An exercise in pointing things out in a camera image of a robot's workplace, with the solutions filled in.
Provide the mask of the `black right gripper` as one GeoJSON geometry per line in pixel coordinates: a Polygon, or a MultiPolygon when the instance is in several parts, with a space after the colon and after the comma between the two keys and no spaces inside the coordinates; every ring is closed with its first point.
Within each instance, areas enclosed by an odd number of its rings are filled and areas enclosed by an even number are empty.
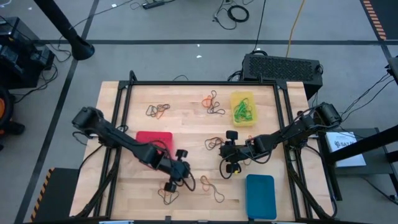
{"type": "Polygon", "coordinates": [[[242,171],[239,161],[248,159],[241,150],[245,149],[245,145],[237,145],[235,140],[238,139],[237,131],[227,131],[227,140],[220,146],[220,153],[222,160],[220,162],[220,173],[224,174],[238,174],[242,171]]]}

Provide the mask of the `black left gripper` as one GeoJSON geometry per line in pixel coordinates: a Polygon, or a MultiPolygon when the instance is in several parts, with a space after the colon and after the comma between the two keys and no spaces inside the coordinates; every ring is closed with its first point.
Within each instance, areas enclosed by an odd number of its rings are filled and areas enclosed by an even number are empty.
{"type": "Polygon", "coordinates": [[[170,176],[169,181],[164,185],[166,192],[175,192],[177,189],[177,182],[183,182],[190,173],[190,165],[188,162],[182,160],[187,157],[188,151],[178,149],[176,152],[177,160],[170,157],[167,149],[162,151],[161,171],[170,176]]]}

